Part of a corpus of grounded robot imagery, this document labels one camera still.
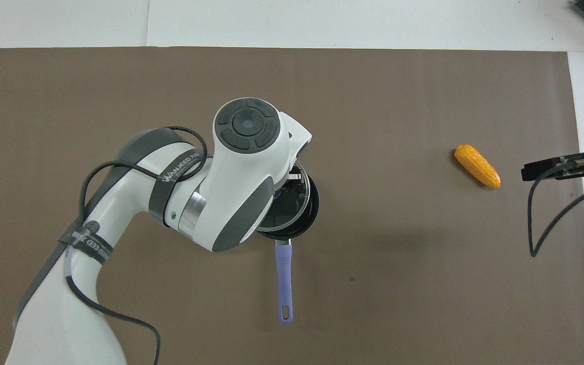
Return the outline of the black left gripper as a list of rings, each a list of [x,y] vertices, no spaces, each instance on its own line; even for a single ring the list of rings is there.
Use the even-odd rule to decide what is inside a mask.
[[[302,172],[291,172],[283,186],[274,194],[273,201],[301,201],[307,197],[306,178]]]

